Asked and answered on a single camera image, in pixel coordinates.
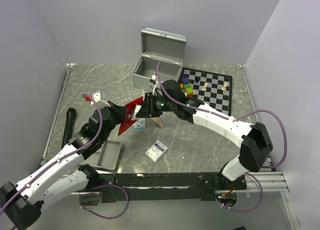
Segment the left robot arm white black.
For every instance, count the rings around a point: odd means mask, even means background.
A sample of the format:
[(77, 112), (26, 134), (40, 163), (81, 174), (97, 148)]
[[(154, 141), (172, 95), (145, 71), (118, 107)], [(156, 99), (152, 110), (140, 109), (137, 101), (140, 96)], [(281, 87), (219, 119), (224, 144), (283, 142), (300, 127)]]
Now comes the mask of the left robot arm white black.
[(88, 164), (83, 165), (104, 142), (111, 131), (127, 117), (127, 108), (108, 101), (98, 108), (88, 122), (60, 152), (30, 176), (17, 183), (6, 182), (0, 188), (0, 212), (18, 230), (34, 224), (42, 212), (54, 202), (78, 190), (95, 190), (99, 174)]

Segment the black marker orange cap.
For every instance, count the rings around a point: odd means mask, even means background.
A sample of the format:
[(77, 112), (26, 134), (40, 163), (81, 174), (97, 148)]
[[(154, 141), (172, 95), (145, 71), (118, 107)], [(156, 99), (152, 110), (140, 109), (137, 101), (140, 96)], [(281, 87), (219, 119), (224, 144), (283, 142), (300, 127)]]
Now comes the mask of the black marker orange cap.
[(75, 121), (77, 118), (77, 112), (74, 108), (69, 108), (66, 112), (65, 126), (63, 131), (61, 149), (69, 142), (73, 136), (73, 130), (75, 126)]

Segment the red first aid pouch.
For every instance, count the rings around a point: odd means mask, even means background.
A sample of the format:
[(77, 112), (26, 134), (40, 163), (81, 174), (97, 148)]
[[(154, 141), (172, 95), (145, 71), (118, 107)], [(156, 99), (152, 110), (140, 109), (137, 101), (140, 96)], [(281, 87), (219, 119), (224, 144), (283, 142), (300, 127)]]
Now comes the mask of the red first aid pouch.
[(126, 107), (126, 117), (123, 123), (121, 123), (119, 130), (118, 130), (118, 136), (123, 134), (126, 130), (128, 130), (136, 121), (137, 119), (134, 117), (135, 115), (135, 109), (137, 106), (142, 106), (144, 103), (144, 97), (140, 96), (129, 103), (125, 105)]

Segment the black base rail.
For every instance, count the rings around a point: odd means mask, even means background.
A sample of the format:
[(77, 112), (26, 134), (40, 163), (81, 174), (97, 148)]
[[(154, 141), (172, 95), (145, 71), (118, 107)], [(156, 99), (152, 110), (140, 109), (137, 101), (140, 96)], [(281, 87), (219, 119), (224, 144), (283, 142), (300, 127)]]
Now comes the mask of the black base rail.
[(103, 173), (90, 188), (78, 190), (83, 193), (101, 193), (102, 203), (125, 201), (126, 195), (114, 184), (122, 187), (130, 201), (188, 200), (215, 201), (216, 194), (230, 190), (247, 189), (244, 176), (227, 182), (218, 178), (217, 172), (176, 173)]

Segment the bag of cotton swabs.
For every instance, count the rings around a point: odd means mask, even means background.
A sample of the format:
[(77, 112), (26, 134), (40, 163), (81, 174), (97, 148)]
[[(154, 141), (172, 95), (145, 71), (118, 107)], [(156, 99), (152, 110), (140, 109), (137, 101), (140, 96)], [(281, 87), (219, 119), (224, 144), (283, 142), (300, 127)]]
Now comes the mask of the bag of cotton swabs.
[(161, 128), (161, 129), (165, 128), (164, 123), (162, 122), (162, 120), (159, 117), (154, 117), (151, 119), (159, 128)]

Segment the white chess piece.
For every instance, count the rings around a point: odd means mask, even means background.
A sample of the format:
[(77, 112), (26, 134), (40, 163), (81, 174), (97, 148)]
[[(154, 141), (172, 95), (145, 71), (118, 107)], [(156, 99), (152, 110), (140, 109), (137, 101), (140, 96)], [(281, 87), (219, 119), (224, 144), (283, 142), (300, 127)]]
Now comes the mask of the white chess piece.
[(204, 85), (203, 85), (203, 87), (202, 87), (202, 91), (205, 92), (205, 91), (207, 90), (207, 87), (208, 87), (208, 83), (205, 82)]
[(228, 87), (228, 83), (225, 82), (225, 83), (223, 84), (223, 87), (221, 88), (222, 91), (226, 91), (226, 90), (227, 90), (227, 87)]

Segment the white chess piece right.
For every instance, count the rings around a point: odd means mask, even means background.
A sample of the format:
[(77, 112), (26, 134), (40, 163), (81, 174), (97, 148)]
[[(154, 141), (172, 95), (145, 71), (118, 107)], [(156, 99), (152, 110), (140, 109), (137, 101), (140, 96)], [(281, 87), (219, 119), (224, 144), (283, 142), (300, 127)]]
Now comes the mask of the white chess piece right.
[(225, 83), (223, 84), (223, 87), (221, 88), (222, 91), (226, 91), (226, 90), (227, 90), (227, 87), (228, 87), (228, 83), (225, 82)]

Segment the colourful toy brick car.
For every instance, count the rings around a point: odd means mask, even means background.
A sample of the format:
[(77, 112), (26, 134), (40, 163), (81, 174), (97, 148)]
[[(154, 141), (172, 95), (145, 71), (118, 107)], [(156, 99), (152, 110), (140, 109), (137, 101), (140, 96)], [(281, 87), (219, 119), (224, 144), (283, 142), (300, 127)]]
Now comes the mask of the colourful toy brick car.
[(190, 83), (190, 80), (187, 76), (182, 78), (181, 83), (179, 85), (187, 98), (193, 97), (194, 90), (193, 90), (191, 83)]

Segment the grey plastic divided tray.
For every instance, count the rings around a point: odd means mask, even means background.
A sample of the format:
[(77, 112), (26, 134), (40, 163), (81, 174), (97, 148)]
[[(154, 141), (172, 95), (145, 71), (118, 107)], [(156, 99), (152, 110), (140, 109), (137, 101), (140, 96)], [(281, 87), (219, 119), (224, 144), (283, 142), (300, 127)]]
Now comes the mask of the grey plastic divided tray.
[(98, 169), (113, 171), (116, 169), (120, 151), (120, 142), (107, 140), (86, 162)]

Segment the white chess piece left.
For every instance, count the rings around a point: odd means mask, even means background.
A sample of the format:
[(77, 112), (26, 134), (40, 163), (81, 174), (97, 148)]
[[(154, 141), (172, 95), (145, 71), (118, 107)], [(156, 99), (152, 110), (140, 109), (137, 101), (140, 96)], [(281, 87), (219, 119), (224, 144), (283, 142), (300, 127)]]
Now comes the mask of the white chess piece left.
[(205, 92), (205, 91), (207, 90), (207, 87), (208, 87), (208, 83), (205, 82), (204, 85), (203, 85), (203, 87), (202, 87), (202, 91)]

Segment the black white chessboard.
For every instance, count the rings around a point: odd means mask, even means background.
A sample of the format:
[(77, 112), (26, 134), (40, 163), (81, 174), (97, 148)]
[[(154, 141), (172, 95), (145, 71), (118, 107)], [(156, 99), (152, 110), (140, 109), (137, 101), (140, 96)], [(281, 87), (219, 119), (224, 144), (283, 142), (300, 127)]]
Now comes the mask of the black white chessboard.
[[(179, 83), (183, 77), (188, 77), (195, 96), (217, 111), (230, 116), (232, 111), (232, 84), (230, 75), (223, 75), (191, 68), (182, 68)], [(224, 83), (228, 83), (226, 91), (222, 91)], [(208, 83), (207, 90), (202, 91), (204, 83)]]

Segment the white bandage roll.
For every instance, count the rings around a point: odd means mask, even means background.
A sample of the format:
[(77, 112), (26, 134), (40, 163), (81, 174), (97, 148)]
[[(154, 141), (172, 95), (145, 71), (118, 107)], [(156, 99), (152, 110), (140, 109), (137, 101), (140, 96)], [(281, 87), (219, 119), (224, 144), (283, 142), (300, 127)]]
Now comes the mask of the white bandage roll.
[(141, 107), (142, 107), (142, 106), (139, 105), (139, 104), (137, 104), (137, 105), (135, 106), (134, 111), (133, 111), (133, 114), (132, 114), (133, 117), (136, 117), (136, 115), (137, 115), (137, 113), (140, 111)]

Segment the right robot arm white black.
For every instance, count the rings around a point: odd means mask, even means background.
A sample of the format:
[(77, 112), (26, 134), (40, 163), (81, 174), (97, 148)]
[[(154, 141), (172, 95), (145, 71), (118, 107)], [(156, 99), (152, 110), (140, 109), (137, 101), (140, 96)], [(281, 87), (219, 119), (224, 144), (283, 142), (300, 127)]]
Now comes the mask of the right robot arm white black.
[(173, 112), (179, 119), (210, 129), (234, 143), (239, 154), (224, 164), (217, 175), (223, 189), (230, 189), (247, 172), (260, 171), (273, 150), (264, 124), (239, 121), (197, 97), (186, 97), (175, 80), (164, 81), (160, 89), (161, 94), (144, 95), (143, 102), (134, 108), (135, 118), (158, 118), (164, 112)]

